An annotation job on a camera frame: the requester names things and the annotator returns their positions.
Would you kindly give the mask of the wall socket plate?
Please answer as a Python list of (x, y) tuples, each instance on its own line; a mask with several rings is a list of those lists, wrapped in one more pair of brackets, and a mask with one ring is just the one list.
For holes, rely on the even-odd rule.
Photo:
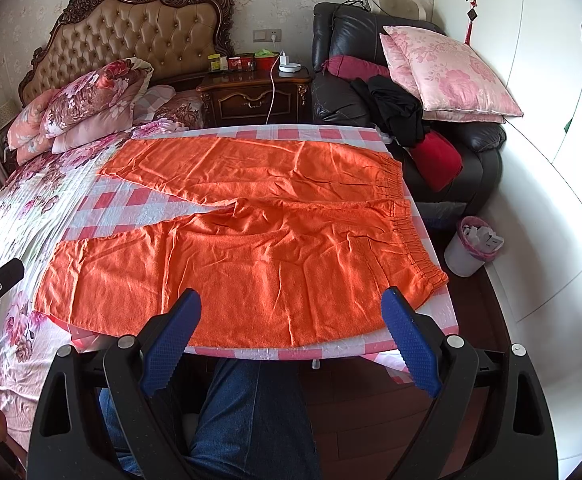
[(252, 30), (252, 41), (255, 44), (260, 42), (263, 44), (277, 44), (282, 40), (282, 30), (280, 28), (267, 28), (267, 29), (253, 29)]

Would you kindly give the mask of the white wardrobe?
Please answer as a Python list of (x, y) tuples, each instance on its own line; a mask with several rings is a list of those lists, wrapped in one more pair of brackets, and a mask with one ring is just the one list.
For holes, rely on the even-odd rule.
[[(582, 273), (582, 0), (477, 0), (471, 48), (523, 115), (505, 122), (503, 177), (486, 218), (505, 240), (492, 266), (523, 320)], [(470, 4), (434, 0), (465, 40)]]

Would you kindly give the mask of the red container on nightstand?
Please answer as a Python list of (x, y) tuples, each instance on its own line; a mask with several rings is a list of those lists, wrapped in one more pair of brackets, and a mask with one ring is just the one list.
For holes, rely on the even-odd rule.
[(270, 51), (267, 49), (258, 50), (253, 54), (254, 68), (258, 72), (271, 70), (277, 61), (278, 56), (278, 52)]

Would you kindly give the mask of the white device on nightstand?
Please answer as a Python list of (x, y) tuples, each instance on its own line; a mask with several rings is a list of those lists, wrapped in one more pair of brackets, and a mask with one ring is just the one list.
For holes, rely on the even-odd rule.
[(278, 70), (283, 74), (295, 74), (302, 69), (302, 65), (297, 62), (292, 62), (289, 55), (282, 51), (279, 55)]

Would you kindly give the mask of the red cloth bundle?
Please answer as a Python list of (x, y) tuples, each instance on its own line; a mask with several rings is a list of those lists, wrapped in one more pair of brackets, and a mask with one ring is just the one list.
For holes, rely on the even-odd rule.
[(408, 150), (415, 166), (433, 192), (440, 192), (462, 172), (462, 156), (450, 141), (431, 130)]

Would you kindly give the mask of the floral bed sheet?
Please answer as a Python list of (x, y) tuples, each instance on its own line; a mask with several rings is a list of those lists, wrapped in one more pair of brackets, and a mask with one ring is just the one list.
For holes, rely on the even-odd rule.
[(64, 330), (35, 311), (56, 244), (125, 232), (193, 210), (176, 198), (99, 177), (100, 167), (127, 138), (111, 134), (60, 155), (42, 154), (18, 168), (0, 191), (0, 266), (18, 258), (25, 268), (24, 278), (0, 301), (0, 404), (10, 437), (22, 448), (56, 349), (70, 342), (100, 349), (110, 340)]

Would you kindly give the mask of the red wardrobe tassel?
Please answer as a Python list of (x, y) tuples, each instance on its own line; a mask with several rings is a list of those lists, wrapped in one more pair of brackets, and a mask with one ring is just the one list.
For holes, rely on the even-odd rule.
[(467, 46), (470, 46), (472, 31), (474, 30), (474, 21), (478, 17), (478, 14), (477, 14), (478, 3), (477, 3), (477, 0), (466, 0), (466, 1), (470, 4), (470, 8), (469, 8), (469, 11), (467, 12), (468, 26), (467, 26), (467, 31), (466, 31), (466, 35), (465, 35), (465, 44)]

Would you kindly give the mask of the dark wooden nightstand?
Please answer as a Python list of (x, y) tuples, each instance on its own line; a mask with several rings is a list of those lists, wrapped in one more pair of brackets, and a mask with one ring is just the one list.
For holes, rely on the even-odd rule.
[(295, 74), (279, 70), (210, 74), (197, 91), (211, 127), (311, 124), (311, 84), (311, 74), (302, 67)]

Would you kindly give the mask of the tufted brown headboard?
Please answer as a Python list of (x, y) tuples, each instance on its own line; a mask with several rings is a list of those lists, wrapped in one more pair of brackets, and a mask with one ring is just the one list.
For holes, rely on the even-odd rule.
[(232, 55), (235, 0), (70, 0), (30, 71), (18, 85), (22, 104), (50, 88), (122, 58), (153, 67), (152, 84), (190, 88), (209, 56)]

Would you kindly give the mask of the white trash bin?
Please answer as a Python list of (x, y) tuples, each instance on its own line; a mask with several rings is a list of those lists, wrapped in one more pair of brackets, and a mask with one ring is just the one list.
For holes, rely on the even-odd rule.
[(492, 262), (504, 243), (504, 238), (484, 220), (468, 216), (459, 222), (445, 249), (444, 260), (453, 274), (459, 278), (469, 278), (485, 263)]

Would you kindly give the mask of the black clothing pile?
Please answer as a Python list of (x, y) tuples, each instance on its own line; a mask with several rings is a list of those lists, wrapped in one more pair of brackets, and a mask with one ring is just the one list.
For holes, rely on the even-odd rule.
[(375, 76), (349, 84), (363, 102), (371, 122), (403, 148), (413, 148), (428, 129), (422, 125), (423, 107), (416, 96), (391, 78)]

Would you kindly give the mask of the floral folded quilt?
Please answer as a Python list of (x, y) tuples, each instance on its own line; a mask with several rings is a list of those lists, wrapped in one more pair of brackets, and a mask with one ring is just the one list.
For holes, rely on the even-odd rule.
[(144, 96), (153, 67), (123, 58), (82, 75), (61, 89), (48, 89), (23, 107), (6, 140), (20, 166), (44, 154), (63, 154), (124, 132)]

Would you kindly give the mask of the yellow lidded jar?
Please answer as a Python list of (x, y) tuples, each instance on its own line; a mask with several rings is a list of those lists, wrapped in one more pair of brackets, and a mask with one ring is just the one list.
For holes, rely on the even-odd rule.
[(221, 70), (221, 55), (218, 53), (210, 54), (207, 59), (210, 63), (210, 71), (212, 73), (219, 72)]

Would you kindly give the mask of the maroon cushion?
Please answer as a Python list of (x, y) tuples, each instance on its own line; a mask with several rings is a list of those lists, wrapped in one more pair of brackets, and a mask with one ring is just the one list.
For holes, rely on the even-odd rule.
[(354, 58), (351, 55), (334, 55), (321, 66), (325, 73), (346, 81), (361, 79), (369, 81), (375, 76), (390, 77), (387, 67)]

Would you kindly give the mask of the pink floral pillow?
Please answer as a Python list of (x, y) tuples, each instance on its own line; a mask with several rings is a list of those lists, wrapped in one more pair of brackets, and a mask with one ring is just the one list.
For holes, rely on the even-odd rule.
[(523, 111), (466, 44), (429, 29), (387, 26), (379, 35), (390, 77), (437, 122), (496, 122)]

